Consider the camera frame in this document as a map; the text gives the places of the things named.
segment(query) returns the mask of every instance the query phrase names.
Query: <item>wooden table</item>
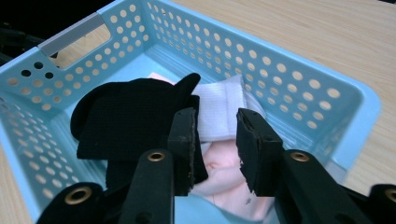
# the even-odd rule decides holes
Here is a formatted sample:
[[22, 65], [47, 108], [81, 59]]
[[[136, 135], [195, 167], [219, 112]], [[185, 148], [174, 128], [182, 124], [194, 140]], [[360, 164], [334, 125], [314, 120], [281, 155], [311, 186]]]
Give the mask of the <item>wooden table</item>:
[[[173, 0], [376, 91], [382, 112], [345, 185], [396, 184], [396, 5], [375, 0]], [[0, 220], [31, 223], [0, 150]]]

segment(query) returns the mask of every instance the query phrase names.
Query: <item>plastic basket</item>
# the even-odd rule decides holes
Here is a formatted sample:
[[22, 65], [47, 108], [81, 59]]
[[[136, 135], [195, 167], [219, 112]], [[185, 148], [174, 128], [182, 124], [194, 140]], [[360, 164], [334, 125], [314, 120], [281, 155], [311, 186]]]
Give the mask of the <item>plastic basket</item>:
[[[103, 24], [104, 44], [66, 68], [49, 59]], [[78, 100], [152, 72], [174, 81], [196, 72], [204, 83], [242, 74], [285, 148], [311, 152], [339, 182], [380, 111], [359, 81], [226, 24], [168, 1], [115, 1], [0, 67], [1, 143], [33, 221], [64, 187], [105, 185], [105, 162], [76, 157]]]

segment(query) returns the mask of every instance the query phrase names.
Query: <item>pink fabric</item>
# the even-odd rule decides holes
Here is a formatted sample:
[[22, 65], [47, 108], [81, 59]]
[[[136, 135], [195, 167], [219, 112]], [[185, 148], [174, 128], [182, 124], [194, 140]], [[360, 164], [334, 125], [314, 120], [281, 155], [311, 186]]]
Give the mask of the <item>pink fabric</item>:
[[213, 142], [204, 154], [209, 178], [194, 186], [200, 195], [223, 210], [251, 221], [263, 220], [274, 199], [256, 197], [239, 171], [240, 160], [235, 140]]

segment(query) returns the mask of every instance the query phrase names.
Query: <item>folded fabric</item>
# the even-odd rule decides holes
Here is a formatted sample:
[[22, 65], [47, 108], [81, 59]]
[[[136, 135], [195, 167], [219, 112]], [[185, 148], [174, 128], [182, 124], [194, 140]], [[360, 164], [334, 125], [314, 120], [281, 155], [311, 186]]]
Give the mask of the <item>folded fabric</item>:
[[203, 156], [209, 178], [196, 184], [191, 194], [249, 221], [263, 220], [274, 199], [257, 197], [240, 172], [235, 140], [213, 142]]

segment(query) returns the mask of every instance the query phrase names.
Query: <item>brass screw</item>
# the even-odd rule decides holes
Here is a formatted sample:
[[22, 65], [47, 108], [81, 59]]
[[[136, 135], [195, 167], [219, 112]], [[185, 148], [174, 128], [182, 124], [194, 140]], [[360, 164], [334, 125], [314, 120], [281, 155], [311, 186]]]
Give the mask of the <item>brass screw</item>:
[[78, 203], [83, 203], [89, 199], [92, 195], [92, 190], [89, 187], [81, 187], [78, 189], [73, 189], [70, 193], [66, 195], [64, 201], [67, 204], [75, 205]]

